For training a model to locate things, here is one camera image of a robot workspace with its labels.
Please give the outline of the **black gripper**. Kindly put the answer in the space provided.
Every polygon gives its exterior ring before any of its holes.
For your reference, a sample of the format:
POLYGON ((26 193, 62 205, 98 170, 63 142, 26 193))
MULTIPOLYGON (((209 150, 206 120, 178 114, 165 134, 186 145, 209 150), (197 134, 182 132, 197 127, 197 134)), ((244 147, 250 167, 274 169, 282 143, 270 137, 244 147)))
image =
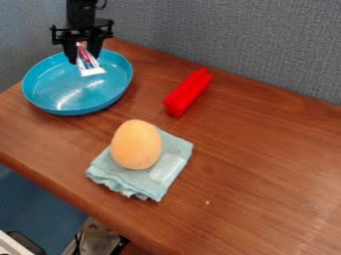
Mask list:
POLYGON ((50 27, 52 44, 63 44, 64 54, 72 65, 76 64, 78 58, 76 42, 87 41, 88 52, 99 58, 105 39, 114 37, 114 25, 111 19, 98 18, 92 26, 75 26, 71 22, 66 22, 62 26, 50 27))

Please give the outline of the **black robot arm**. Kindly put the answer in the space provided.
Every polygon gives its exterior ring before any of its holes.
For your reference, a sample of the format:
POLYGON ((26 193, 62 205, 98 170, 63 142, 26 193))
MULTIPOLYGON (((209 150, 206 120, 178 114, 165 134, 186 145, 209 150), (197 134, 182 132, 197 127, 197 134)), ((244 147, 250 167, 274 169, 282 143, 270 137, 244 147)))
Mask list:
POLYGON ((114 20, 96 17, 96 12, 107 7, 99 0, 67 0, 67 21, 63 27, 50 28, 54 45, 62 45, 64 55, 72 65, 78 59, 78 43, 87 43, 87 50, 99 58, 103 43, 114 37, 114 20))

